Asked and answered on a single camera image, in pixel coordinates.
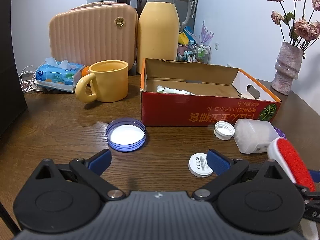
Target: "yellow thermos jug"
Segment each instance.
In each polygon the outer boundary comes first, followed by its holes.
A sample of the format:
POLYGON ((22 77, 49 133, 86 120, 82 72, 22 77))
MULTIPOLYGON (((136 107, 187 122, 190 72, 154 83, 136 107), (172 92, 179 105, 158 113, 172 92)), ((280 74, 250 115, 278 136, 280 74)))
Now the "yellow thermos jug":
MULTIPOLYGON (((190 0, 182 32, 190 19, 190 0)), ((138 21, 137 72, 141 74, 144 58, 176 60, 179 39, 179 17, 174 0, 147 0, 138 21)))

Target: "mug rim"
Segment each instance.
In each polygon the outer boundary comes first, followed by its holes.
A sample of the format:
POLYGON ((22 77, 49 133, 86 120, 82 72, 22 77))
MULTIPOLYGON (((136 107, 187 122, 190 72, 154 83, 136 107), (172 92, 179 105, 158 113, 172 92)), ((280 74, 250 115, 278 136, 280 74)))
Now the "mug rim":
POLYGON ((122 60, 103 60, 103 61, 99 61, 99 62, 96 62, 96 63, 93 63, 92 65, 90 65, 89 67, 89 71, 92 72, 92 73, 110 73, 110 72, 116 72, 116 71, 120 71, 120 70, 123 70, 125 68, 128 68, 128 63, 125 62, 125 61, 122 61, 122 60), (95 71, 95 70, 92 70, 91 67, 96 65, 96 64, 100 64, 100 63, 111 63, 111 62, 118 62, 118 63, 125 63, 125 66, 123 68, 120 68, 120 69, 115 69, 115 70, 109 70, 109 71, 95 71))

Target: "red bristles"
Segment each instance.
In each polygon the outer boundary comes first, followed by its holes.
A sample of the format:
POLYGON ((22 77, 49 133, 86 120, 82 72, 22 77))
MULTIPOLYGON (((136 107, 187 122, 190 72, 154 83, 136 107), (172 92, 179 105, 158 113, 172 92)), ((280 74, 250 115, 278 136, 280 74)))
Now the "red bristles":
POLYGON ((310 173, 292 144, 280 138, 277 141, 277 146, 297 184, 308 187, 310 191, 315 191, 315 184, 313 183, 310 173))

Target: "orange fruit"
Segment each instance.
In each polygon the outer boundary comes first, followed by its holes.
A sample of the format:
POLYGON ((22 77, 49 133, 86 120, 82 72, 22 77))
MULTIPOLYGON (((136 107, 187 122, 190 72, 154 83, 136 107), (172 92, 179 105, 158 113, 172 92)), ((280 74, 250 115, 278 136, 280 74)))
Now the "orange fruit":
POLYGON ((88 75, 89 72, 89 66, 86 66, 83 68, 83 70, 81 71, 81 77, 84 77, 85 75, 88 75))

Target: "bouquet of dried flowers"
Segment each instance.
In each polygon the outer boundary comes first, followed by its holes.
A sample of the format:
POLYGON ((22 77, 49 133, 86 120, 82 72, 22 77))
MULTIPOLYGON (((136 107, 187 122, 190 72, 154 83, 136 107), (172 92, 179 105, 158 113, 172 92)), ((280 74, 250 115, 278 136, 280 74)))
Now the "bouquet of dried flowers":
POLYGON ((304 0, 302 18, 301 19, 299 18, 299 20, 296 20, 296 3, 297 1, 301 1, 301 0, 294 0, 294 10, 288 13, 286 13, 284 9, 283 0, 268 0, 268 1, 279 2, 283 9, 284 15, 276 11, 272 11, 271 19, 275 24, 280 26, 284 41, 285 41, 285 38, 284 38, 281 22, 283 22, 289 28, 290 44, 302 49, 303 51, 308 49, 316 40, 319 39, 320 22, 318 21, 311 22, 311 18, 313 16, 314 11, 320 11, 320 0, 311 0, 312 6, 313 6, 313 12, 308 21, 305 20, 305 14, 304 14, 307 0, 304 0))

